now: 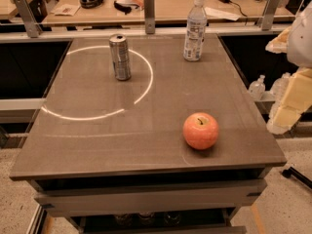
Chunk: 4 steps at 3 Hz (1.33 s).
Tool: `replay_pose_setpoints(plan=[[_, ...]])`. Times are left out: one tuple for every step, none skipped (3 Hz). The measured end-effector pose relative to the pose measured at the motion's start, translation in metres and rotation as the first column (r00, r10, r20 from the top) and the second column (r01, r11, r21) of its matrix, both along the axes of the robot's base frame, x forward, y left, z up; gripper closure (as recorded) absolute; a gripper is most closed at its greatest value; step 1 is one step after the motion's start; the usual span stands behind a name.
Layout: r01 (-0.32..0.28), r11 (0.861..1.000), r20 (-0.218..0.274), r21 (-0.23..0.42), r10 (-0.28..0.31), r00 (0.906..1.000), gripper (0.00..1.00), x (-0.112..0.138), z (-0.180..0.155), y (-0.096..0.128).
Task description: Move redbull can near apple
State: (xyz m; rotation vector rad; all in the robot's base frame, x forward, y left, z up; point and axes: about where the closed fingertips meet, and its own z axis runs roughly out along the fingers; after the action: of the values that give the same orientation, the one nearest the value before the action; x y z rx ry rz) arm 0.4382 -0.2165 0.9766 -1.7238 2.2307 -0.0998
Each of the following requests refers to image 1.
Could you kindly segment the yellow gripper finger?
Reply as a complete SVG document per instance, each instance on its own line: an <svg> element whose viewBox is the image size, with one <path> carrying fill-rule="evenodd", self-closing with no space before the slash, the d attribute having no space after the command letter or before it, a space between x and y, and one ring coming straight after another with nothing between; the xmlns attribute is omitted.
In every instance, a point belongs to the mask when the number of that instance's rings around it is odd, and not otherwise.
<svg viewBox="0 0 312 234"><path fill-rule="evenodd" d="M265 47L265 50L274 53L281 54L285 53L288 49L288 38L291 28L287 27L277 37L271 40Z"/></svg>
<svg viewBox="0 0 312 234"><path fill-rule="evenodd" d="M267 130L274 135L289 131L300 116L312 106L312 69L300 67L284 87L283 96L271 108Z"/></svg>

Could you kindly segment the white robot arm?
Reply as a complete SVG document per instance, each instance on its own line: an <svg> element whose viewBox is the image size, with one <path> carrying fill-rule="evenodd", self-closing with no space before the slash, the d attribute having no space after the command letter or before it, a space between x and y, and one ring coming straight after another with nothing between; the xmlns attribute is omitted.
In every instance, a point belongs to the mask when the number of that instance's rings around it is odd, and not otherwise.
<svg viewBox="0 0 312 234"><path fill-rule="evenodd" d="M289 78L281 79L269 113L267 130L281 135L312 106L312 2L295 17L291 26L267 44L265 50L286 53L288 62L298 67Z"/></svg>

